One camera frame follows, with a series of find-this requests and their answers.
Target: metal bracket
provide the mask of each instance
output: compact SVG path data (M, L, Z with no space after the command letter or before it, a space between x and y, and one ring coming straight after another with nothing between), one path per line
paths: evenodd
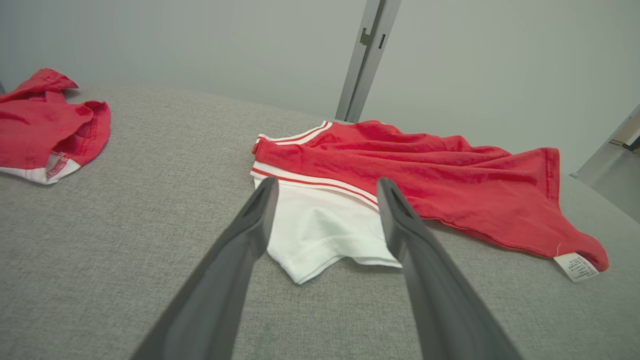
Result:
M372 41L373 41L373 36L370 34L367 34L367 28L362 28L362 35L360 35L360 43L364 46L369 46L371 45Z

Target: red stripe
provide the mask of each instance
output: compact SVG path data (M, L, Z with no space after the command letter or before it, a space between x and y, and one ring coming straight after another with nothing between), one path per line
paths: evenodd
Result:
M288 177L276 176L276 175L273 175L273 174L269 174L268 172L264 172L264 171L258 170L258 169L256 169L256 168L252 168L251 170L252 170L252 171L254 171L254 172L257 172L258 174L264 175L264 176L275 176L275 177L277 177L277 178L278 178L278 179L280 179L280 180L284 180L284 181L291 181L291 182L293 182L293 183L301 183L301 184L307 184L307 185L323 185L323 186L332 186L332 187L334 187L334 188L338 188L338 189L342 189L342 190L348 191L348 192L350 192L350 193L354 193L354 194L356 194L356 195L358 195L358 196L360 196L360 197L363 197L363 198L367 199L368 201L371 201L371 202L372 202L372 203L374 203L376 206L378 206L378 203L377 203L377 202L375 202L375 201L373 201L373 200L369 199L368 197L366 197L366 196L362 195L361 193L355 192L355 191L353 191L353 190L351 190L351 189L343 188L342 186L338 186L338 185L334 185L334 184L326 184L326 183L311 183L311 182L309 182L309 181L302 181L302 180L296 180L296 179L289 179Z
M293 142L296 140L300 140L303 138L306 138L307 136L315 133L316 131L322 131L322 129L326 128L327 126L329 126L329 122L325 122L324 125L322 125L319 129L315 129L315 130L311 130L311 131L307 131L307 133L302 134L300 136L298 136L297 138L293 138L293 139L285 139L285 140L272 140L271 142L273 143L278 143L278 142Z

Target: red and white t-shirt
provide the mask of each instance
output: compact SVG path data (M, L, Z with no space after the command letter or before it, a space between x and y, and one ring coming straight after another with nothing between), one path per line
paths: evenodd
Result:
M259 135L253 153L255 163L251 174L254 178L276 176L281 187L322 191L317 195L311 193L309 199L321 198L329 192L339 193L341 199L351 201L352 207L368 208L370 216L378 217L376 181L388 177L422 218L439 220L503 248L546 258L577 253L599 272L609 267L600 243L576 230L560 211L557 149L510 154L498 147L472 147L461 136L403 134L393 126L367 121L354 125L323 122L306 133L288 138ZM371 218L365 217L367 220L362 224L352 221L349 211L340 210L344 204L340 201L332 206L331 216L314 219L313 211L324 209L315 202L298 202L296 211L287 200L278 201L276 231L268 251L294 281L300 283L300 279L310 277L292 268L288 261L303 252L317 254L309 250L311 248L334 249L339 243L340 249L332 254L342 252L337 257L351 256L341 250L346 246L342 242L349 242L351 235L341 237L335 229L327 236L308 233L308 240L309 237L312 240L300 244L294 237L304 236L305 232L295 214L330 229L339 218L348 234L351 234L352 222L355 222L354 229L372 226ZM279 216L281 207L292 218ZM297 233L286 231L287 228L296 229ZM381 228L370 233L368 240L357 240L358 244L382 240L384 245ZM380 250L370 258L391 264L389 256ZM313 260L314 264L320 262L322 259Z
M109 138L106 102L67 104L68 77L41 69L0 95L0 172L57 183L94 159Z

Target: white stripe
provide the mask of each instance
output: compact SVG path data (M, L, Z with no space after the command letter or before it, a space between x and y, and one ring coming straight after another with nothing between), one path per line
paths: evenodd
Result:
M267 172L269 174L273 174L274 176L277 177L286 177L289 179L293 179L293 180L299 180L299 181L306 181L308 183L321 183L320 185L318 184L304 184L304 183L297 183L294 181L284 181L289 185L292 186L299 186L302 188L315 188L315 189L324 189L324 190L332 190L332 191L336 191L336 192L341 192L344 193L346 195L350 195L356 199L360 199L362 201L364 201L366 204L372 206L374 209L378 209L378 205L376 205L376 201L377 198L372 195L371 193L362 190L361 188L357 188L351 184L347 184L343 181L339 181L339 180L335 180L335 179L329 179L327 177L315 177L315 176L306 176L306 175L301 175L301 174L296 174L294 172L290 172L290 171L286 171L286 170L282 170L281 168L276 168L274 166L265 164L265 163L261 163L261 162L254 162L253 163L253 167L256 168L257 170L260 171L264 171ZM258 174L256 172L251 171L251 175L257 179L264 179L266 176L262 175L262 174ZM349 189L353 192L347 191L347 190L343 190L340 188L336 188L335 186L341 186L345 189Z
M278 142L276 144L278 145L292 145L292 144L298 144L301 145L313 138L315 138L318 134L322 133L323 131L326 131L327 129L329 129L331 127L331 125L333 125L333 122L327 122L327 121L323 121L322 125L314 127L313 129L299 134L299 135L295 135L295 136L289 136L287 138L270 138L268 136L266 136L265 134L260 134L258 135L258 140L256 140L256 143L258 143L260 141L260 138L265 138L267 140L269 140L270 142ZM301 139L298 140L291 140L291 141L283 141L283 140L287 140L287 139L295 139L295 138L299 138L301 136L304 136Z

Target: gray table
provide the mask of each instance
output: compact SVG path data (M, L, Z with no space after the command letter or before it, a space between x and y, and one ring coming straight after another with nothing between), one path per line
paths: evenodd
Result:
M111 106L101 154L52 186L0 176L0 359L125 359L253 191L259 133L321 117L214 95L83 84ZM571 283L549 259L434 226L526 359L640 358L640 225L562 178L561 207L611 268ZM399 270L343 259L303 286L256 264L236 359L418 359Z

